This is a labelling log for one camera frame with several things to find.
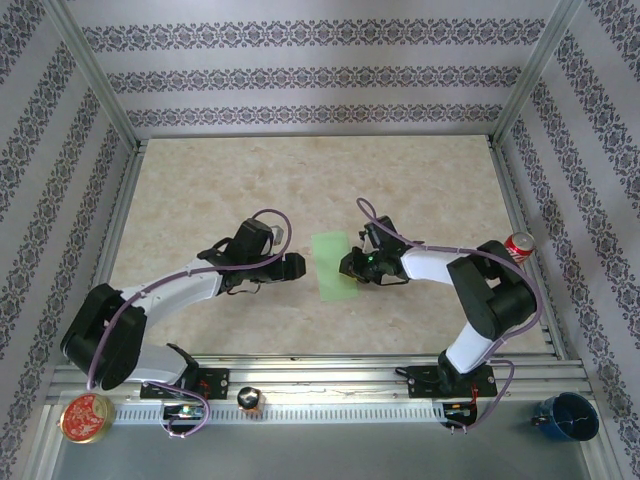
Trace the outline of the red soda can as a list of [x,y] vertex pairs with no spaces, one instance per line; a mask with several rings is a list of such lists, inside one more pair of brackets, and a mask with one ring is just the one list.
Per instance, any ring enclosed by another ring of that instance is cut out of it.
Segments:
[[514,232],[504,247],[517,265],[522,265],[535,251],[534,237],[527,232]]

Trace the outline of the small black and brown knob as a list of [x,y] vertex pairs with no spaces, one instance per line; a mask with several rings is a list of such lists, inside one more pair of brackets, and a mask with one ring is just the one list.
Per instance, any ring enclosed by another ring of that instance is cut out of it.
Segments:
[[260,413],[264,408],[264,395],[258,388],[245,386],[237,393],[239,408],[246,413]]

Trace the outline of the round red and gold tin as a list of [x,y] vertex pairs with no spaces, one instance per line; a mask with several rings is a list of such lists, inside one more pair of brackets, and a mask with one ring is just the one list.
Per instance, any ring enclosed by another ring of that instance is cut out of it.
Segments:
[[115,406],[109,398],[96,393],[84,393],[65,407],[59,427],[67,440],[88,444],[99,441],[114,420]]

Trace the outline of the dark blue mug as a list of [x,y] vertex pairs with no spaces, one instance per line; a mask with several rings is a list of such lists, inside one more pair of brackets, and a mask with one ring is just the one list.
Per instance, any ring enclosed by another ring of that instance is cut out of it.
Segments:
[[530,425],[550,440],[586,442],[597,436],[600,421],[589,400],[564,392],[539,402]]

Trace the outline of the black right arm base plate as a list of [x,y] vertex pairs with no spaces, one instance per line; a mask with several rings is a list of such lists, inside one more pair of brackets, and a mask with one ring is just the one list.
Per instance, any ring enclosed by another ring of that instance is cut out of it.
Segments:
[[498,394],[495,375],[489,365],[478,367],[451,387],[443,386],[435,365],[408,366],[405,371],[410,398],[471,398],[472,388],[477,390],[477,396],[480,398],[493,398]]

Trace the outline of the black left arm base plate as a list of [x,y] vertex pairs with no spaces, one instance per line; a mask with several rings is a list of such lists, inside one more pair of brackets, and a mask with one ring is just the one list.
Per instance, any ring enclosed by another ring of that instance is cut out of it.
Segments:
[[[199,368],[194,373],[187,374],[174,384],[175,388],[194,392],[206,400],[225,400],[229,385],[229,370],[224,368]],[[152,399],[185,399],[193,400],[186,393],[179,393],[164,387],[142,384],[140,398]]]

